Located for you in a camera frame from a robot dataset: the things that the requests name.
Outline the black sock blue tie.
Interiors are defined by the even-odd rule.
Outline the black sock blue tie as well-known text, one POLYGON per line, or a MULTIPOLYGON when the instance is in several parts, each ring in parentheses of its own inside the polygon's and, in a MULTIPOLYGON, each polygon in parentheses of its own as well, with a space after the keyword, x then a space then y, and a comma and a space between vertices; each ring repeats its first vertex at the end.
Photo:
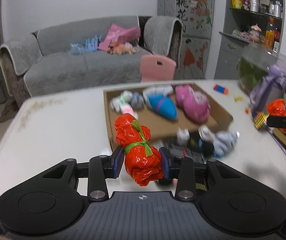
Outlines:
POLYGON ((214 155, 214 145, 212 142, 203 141, 199 132, 192 132, 190 134, 187 148, 192 152, 201 153, 205 158, 214 155))

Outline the small white roll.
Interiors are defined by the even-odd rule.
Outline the small white roll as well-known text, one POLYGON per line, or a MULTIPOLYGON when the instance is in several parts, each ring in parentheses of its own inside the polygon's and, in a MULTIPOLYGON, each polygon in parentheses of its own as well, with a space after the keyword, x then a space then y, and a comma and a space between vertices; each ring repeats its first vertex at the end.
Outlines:
POLYGON ((178 128, 177 130, 177 144, 179 146, 187 146, 190 139, 190 134, 188 129, 178 128))

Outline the orange plastic bag bundle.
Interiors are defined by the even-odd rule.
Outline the orange plastic bag bundle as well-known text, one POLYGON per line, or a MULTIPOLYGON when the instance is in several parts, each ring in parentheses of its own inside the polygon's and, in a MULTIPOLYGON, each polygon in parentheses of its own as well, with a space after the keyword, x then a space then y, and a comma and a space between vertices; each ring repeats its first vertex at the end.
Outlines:
POLYGON ((139 185, 147 186, 151 181, 163 178, 161 155, 150 145, 151 132, 129 113, 114 121, 115 142, 123 147, 125 169, 139 185))

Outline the light blue sock bundle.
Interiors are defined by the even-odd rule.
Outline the light blue sock bundle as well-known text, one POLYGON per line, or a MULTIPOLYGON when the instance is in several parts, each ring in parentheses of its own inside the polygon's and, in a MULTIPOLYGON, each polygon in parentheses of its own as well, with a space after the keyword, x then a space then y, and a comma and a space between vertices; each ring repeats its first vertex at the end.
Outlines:
POLYGON ((238 142, 239 132, 220 131, 214 138, 214 156, 221 158, 229 154, 238 142))

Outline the pink fluffy sock bundle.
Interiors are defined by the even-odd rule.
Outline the pink fluffy sock bundle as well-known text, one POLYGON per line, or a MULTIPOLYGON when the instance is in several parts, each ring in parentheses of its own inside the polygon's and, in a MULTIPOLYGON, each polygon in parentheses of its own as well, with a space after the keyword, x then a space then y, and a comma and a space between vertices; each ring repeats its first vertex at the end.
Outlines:
POLYGON ((195 91, 190 85, 175 88, 177 106, 182 109, 187 118, 196 124, 203 124, 210 116, 210 102, 208 97, 195 91))

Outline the white sock green tie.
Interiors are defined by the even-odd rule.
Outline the white sock green tie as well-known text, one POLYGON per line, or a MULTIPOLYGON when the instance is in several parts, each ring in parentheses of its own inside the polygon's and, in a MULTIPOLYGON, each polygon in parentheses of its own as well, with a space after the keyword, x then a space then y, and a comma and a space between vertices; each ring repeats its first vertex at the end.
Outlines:
POLYGON ((112 98, 112 100, 110 100, 112 110, 116 113, 121 113, 123 108, 130 107, 132 97, 133 93, 129 90, 125 90, 119 96, 112 98))

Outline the small grey sock bundle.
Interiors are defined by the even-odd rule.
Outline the small grey sock bundle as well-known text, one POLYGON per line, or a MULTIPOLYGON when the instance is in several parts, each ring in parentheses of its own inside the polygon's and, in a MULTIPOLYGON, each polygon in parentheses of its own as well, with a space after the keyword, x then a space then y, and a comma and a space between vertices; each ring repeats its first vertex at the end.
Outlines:
POLYGON ((144 108, 144 98, 141 94, 135 92, 132 93, 132 98, 130 100, 130 105, 134 110, 140 110, 144 108))

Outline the white grey knit sock bundle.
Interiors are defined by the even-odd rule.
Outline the white grey knit sock bundle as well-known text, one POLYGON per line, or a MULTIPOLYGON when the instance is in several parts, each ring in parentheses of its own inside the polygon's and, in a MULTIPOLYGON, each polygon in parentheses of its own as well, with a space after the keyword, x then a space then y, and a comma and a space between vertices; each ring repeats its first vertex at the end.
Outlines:
POLYGON ((173 87, 171 85, 152 86, 144 89, 142 95, 145 100, 151 95, 169 96, 173 94, 173 87))

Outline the black grey striped sock bundle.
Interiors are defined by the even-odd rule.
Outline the black grey striped sock bundle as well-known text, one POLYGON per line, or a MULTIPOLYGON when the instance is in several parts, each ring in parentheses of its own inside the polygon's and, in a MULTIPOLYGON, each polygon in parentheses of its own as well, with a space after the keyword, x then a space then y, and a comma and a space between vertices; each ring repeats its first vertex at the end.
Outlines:
POLYGON ((180 146, 175 140, 162 141, 159 140, 152 144, 153 147, 160 150, 162 147, 166 148, 172 157, 189 157, 195 163, 204 163, 204 155, 198 150, 190 150, 187 146, 180 146))

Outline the white sock pink tie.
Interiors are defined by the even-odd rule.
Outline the white sock pink tie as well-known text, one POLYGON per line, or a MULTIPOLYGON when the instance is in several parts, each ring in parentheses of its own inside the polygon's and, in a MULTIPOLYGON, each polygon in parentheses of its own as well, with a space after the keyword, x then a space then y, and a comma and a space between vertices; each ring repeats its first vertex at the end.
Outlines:
POLYGON ((132 107, 130 105, 121 105, 120 109, 121 109, 122 114, 130 114, 136 120, 138 120, 138 114, 132 109, 132 107))

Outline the yellow rubber band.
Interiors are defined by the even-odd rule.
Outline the yellow rubber band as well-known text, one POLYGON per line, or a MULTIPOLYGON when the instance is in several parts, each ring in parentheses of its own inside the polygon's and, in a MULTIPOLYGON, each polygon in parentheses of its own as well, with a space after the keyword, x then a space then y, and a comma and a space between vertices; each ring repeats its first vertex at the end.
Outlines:
POLYGON ((234 97, 234 101, 235 101, 235 102, 243 101, 243 97, 242 97, 242 96, 235 96, 235 97, 234 97))

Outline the glass fish bowl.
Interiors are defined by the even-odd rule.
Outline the glass fish bowl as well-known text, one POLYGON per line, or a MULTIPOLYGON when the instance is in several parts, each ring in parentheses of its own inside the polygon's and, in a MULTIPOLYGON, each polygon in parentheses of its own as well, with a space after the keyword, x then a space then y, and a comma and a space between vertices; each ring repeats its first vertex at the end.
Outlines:
POLYGON ((245 46, 237 65, 243 91, 250 94, 251 90, 262 81, 273 65, 284 70, 286 77, 286 56, 255 42, 245 46))

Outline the pink plastic chair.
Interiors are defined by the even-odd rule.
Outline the pink plastic chair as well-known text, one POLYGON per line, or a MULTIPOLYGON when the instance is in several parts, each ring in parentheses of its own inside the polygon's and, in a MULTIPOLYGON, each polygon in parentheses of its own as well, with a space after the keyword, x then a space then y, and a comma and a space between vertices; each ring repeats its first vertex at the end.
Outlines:
POLYGON ((144 55, 140 60, 142 82, 170 81, 174 78, 177 64, 169 57, 162 55, 144 55))

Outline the blue toy castle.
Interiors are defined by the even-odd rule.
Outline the blue toy castle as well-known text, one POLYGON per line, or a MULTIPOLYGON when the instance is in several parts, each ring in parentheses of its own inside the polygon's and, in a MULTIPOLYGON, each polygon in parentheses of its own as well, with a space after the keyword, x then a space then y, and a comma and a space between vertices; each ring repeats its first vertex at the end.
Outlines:
POLYGON ((84 42, 71 43, 70 53, 72 55, 81 55, 95 52, 99 49, 100 42, 101 35, 96 35, 95 37, 86 39, 84 42))

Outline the pink plastic bag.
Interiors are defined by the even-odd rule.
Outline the pink plastic bag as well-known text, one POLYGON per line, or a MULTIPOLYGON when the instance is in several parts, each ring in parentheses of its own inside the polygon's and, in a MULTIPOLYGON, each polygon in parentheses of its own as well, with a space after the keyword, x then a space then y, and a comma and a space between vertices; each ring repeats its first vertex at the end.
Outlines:
POLYGON ((116 24, 112 24, 105 39, 100 42, 98 49, 108 51, 110 44, 117 46, 126 42, 137 41, 140 34, 141 30, 139 27, 125 29, 116 24))

